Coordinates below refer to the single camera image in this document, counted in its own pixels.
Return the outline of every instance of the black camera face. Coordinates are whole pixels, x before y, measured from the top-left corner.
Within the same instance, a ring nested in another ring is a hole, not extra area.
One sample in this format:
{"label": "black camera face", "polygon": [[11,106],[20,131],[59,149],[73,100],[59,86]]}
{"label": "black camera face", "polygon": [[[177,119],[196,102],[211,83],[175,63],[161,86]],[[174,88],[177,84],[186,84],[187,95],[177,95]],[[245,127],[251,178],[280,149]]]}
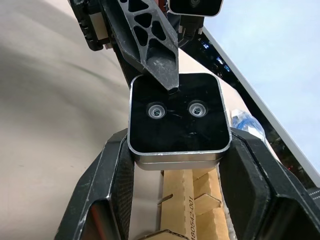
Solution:
{"label": "black camera face", "polygon": [[169,9],[180,15],[213,17],[220,11],[223,0],[169,0]]}
{"label": "black camera face", "polygon": [[180,74],[173,94],[139,76],[130,111],[129,142],[140,153],[218,151],[230,143],[220,86],[208,73]]}

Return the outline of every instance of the small camera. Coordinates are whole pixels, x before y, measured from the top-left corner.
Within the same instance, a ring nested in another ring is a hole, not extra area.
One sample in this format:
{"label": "small camera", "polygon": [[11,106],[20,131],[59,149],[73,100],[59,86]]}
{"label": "small camera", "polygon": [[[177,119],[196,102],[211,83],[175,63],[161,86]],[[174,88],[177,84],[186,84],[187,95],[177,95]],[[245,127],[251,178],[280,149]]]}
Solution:
{"label": "small camera", "polygon": [[213,17],[220,12],[223,0],[168,0],[173,14]]}

